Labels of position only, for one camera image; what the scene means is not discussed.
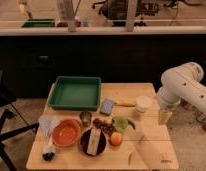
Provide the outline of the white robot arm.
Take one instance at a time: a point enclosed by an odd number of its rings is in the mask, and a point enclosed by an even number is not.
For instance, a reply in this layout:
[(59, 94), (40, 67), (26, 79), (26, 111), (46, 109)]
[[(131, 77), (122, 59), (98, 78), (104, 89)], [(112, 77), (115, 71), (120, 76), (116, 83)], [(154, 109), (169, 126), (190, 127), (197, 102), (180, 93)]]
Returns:
[(164, 125), (172, 111), (185, 100), (206, 114), (206, 86), (201, 84), (204, 77), (202, 67), (196, 62), (188, 62), (166, 70), (161, 76), (162, 86), (156, 93), (160, 107), (158, 124)]

